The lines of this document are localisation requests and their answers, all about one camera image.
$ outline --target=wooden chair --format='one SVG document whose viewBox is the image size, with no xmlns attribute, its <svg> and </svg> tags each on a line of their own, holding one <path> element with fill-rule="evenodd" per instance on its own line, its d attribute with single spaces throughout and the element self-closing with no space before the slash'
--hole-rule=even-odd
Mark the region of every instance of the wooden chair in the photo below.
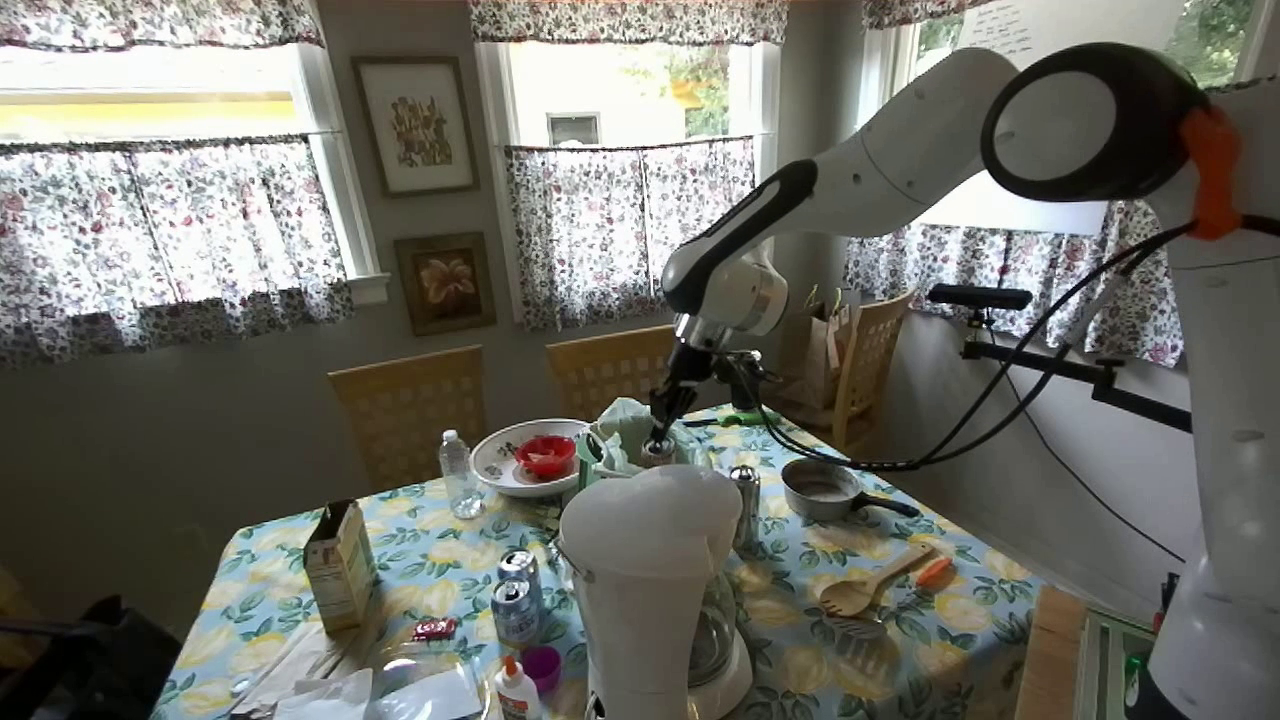
<svg viewBox="0 0 1280 720">
<path fill-rule="evenodd" d="M 632 328 L 548 346 L 548 370 L 560 393 L 560 410 L 580 421 L 597 421 L 616 396 L 662 388 L 677 352 L 677 328 Z"/>
<path fill-rule="evenodd" d="M 328 388 L 349 411 L 368 489 L 438 480 L 446 427 L 467 445 L 487 431 L 480 350 L 341 370 Z"/>
<path fill-rule="evenodd" d="M 833 410 L 833 445 L 848 456 L 869 456 L 880 445 L 880 396 L 892 370 L 895 338 L 909 320 L 915 298 L 895 298 L 884 303 L 859 303 L 848 314 L 836 410 Z"/>
<path fill-rule="evenodd" d="M 42 619 L 10 568 L 0 568 L 0 619 Z M 0 632 L 0 676 L 33 669 L 46 647 L 42 635 Z"/>
</svg>

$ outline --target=framed picture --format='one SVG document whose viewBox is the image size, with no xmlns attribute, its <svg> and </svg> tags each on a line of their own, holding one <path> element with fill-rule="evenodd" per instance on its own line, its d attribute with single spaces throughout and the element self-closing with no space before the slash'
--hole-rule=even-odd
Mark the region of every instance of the framed picture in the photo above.
<svg viewBox="0 0 1280 720">
<path fill-rule="evenodd" d="M 480 232 L 398 242 L 398 270 L 416 338 L 492 323 Z"/>
<path fill-rule="evenodd" d="M 385 194 L 476 190 L 458 61 L 357 61 Z"/>
</svg>

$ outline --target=robotic arm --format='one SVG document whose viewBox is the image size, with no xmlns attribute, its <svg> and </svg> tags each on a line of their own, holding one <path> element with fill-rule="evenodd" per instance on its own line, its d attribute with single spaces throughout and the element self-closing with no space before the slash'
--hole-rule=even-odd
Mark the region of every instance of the robotic arm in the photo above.
<svg viewBox="0 0 1280 720">
<path fill-rule="evenodd" d="M 1242 129 L 1197 147 L 1200 123 Z M 1280 714 L 1280 86 L 1206 96 L 1161 57 L 1083 43 L 1018 74 L 991 51 L 957 51 L 895 93 L 858 137 L 768 177 L 665 274 L 679 350 L 652 396 L 652 441 L 692 410 L 728 338 L 763 338 L 784 281 L 753 252 L 763 235 L 884 235 L 971 172 L 1033 200 L 1154 200 L 1164 224 L 1230 243 L 1173 243 L 1197 404 L 1206 555 L 1164 616 L 1154 680 L 1183 716 Z"/>
<path fill-rule="evenodd" d="M 905 229 L 986 169 L 979 129 L 1011 76 L 1018 70 L 986 49 L 949 57 L 858 137 L 781 169 L 672 252 L 665 298 L 683 320 L 667 381 L 652 396 L 652 445 L 665 445 L 692 410 L 728 338 L 763 338 L 781 320 L 790 281 L 753 249 L 790 232 L 884 235 Z"/>
</svg>

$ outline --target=table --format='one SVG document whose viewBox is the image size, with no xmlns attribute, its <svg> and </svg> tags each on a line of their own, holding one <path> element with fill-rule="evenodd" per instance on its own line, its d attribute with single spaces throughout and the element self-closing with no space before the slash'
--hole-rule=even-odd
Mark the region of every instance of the table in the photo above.
<svg viewBox="0 0 1280 720">
<path fill-rule="evenodd" d="M 728 561 L 755 665 L 736 716 L 1011 716 L 1038 576 L 927 508 L 921 518 L 863 508 L 840 523 L 806 523 L 781 489 L 781 467 L 797 456 L 763 427 L 702 424 L 687 438 L 720 463 L 761 467 L 761 548 Z M 365 496 L 362 508 L 385 584 L 371 659 L 398 656 L 416 619 L 458 616 L 458 641 L 433 647 L 487 676 L 501 652 L 487 613 L 492 568 L 510 548 L 533 548 L 545 561 L 551 643 L 565 652 L 551 707 L 580 716 L 584 632 L 574 593 L 548 568 L 548 505 L 497 501 L 480 522 L 458 522 L 441 486 L 408 486 Z M 233 687 L 292 632 L 320 625 L 301 568 L 317 518 L 280 518 L 228 540 L 155 716 L 228 716 Z M 817 613 L 825 584 L 895 561 L 909 540 L 953 555 L 957 580 L 945 593 L 915 596 L 911 584 L 892 584 L 880 606 L 884 635 Z"/>
<path fill-rule="evenodd" d="M 1066 588 L 1040 588 L 1018 720 L 1075 716 L 1074 707 L 1083 613 L 1090 608 Z"/>
</svg>

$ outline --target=floral curtain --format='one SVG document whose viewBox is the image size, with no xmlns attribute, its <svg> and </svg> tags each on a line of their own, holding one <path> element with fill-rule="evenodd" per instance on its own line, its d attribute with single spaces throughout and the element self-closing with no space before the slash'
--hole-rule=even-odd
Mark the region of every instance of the floral curtain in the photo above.
<svg viewBox="0 0 1280 720">
<path fill-rule="evenodd" d="M 665 307 L 662 274 L 755 183 L 755 139 L 510 147 L 524 328 Z"/>
<path fill-rule="evenodd" d="M 0 147 L 0 364 L 349 307 L 308 137 Z"/>
<path fill-rule="evenodd" d="M 480 41 L 781 43 L 790 0 L 472 0 Z"/>
<path fill-rule="evenodd" d="M 308 0 L 4 0 L 0 49 L 118 51 L 320 43 Z"/>
<path fill-rule="evenodd" d="M 851 243 L 845 262 L 845 288 L 851 299 L 889 299 L 901 292 L 926 298 L 934 285 L 1029 288 L 1038 299 L 1024 314 L 991 314 L 997 332 L 1024 338 L 1033 320 L 1079 278 L 1090 278 L 1114 252 L 1154 235 L 1154 229 L 1158 217 L 1143 204 L 1114 204 L 1103 235 L 911 224 L 895 235 Z M 1083 314 L 1083 299 L 1096 292 L 1101 288 L 1066 303 L 1048 320 L 1040 346 L 1062 350 L 1075 314 Z M 1158 252 L 1090 323 L 1083 352 L 1103 362 L 1147 362 L 1161 370 L 1180 364 L 1183 341 L 1164 252 Z"/>
<path fill-rule="evenodd" d="M 863 0 L 869 29 L 921 25 L 927 18 L 968 13 L 990 0 Z"/>
</svg>

